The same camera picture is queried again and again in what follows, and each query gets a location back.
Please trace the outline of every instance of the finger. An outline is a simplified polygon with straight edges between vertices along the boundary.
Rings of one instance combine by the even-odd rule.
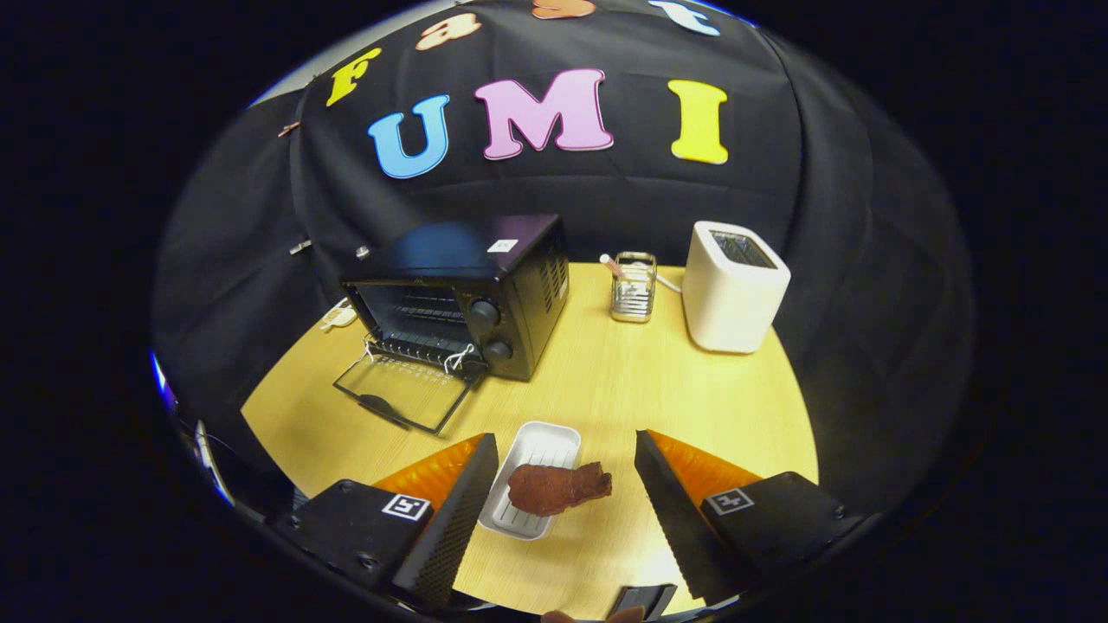
[[[574,621],[572,616],[562,611],[552,610],[546,614],[540,616],[538,623],[577,623],[577,622]]]
[[[633,607],[625,607],[619,612],[608,616],[604,623],[643,623],[643,619],[646,616],[646,609],[636,605]]]

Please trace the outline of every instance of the black cloth backdrop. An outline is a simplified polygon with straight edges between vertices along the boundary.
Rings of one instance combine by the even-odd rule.
[[[714,219],[758,232],[792,270],[774,328],[808,405],[821,484],[858,510],[890,508],[933,460],[971,368],[970,261],[942,181],[865,94],[780,37],[710,9],[699,10],[720,37],[645,2],[596,4],[570,20],[537,20],[527,3],[455,7],[367,41],[362,51],[381,54],[334,106],[324,72],[236,120],[177,202],[157,267],[154,349],[183,413],[276,469],[239,408],[342,296],[355,249],[419,224],[556,212],[572,261],[644,249],[684,265],[693,224]],[[423,29],[465,12],[480,30],[416,50]],[[552,137],[542,152],[524,142],[519,156],[484,159],[478,88],[512,79],[541,99],[558,72],[584,68],[605,72],[612,147],[566,152]],[[725,164],[670,154],[673,79],[727,92]],[[368,126],[404,113],[404,150],[420,153],[411,108],[443,93],[445,157],[417,177],[387,176]]]

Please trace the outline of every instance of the oven glass door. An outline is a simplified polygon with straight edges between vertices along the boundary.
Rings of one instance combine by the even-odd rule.
[[[489,365],[474,354],[454,366],[388,353],[367,340],[366,355],[335,381],[359,405],[401,427],[438,435]]]

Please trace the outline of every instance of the letter m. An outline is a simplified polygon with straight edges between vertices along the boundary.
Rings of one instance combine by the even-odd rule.
[[[603,150],[615,142],[604,130],[597,94],[604,72],[574,69],[554,78],[543,101],[536,100],[519,82],[501,80],[478,89],[489,111],[489,160],[504,160],[523,152],[523,143],[512,135],[512,125],[535,151],[542,151],[562,118],[562,134],[554,140],[560,149],[573,152]]]

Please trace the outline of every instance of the white toaster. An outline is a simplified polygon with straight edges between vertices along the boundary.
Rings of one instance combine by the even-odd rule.
[[[784,262],[750,229],[698,221],[681,284],[693,341],[707,350],[758,350],[791,276]]]

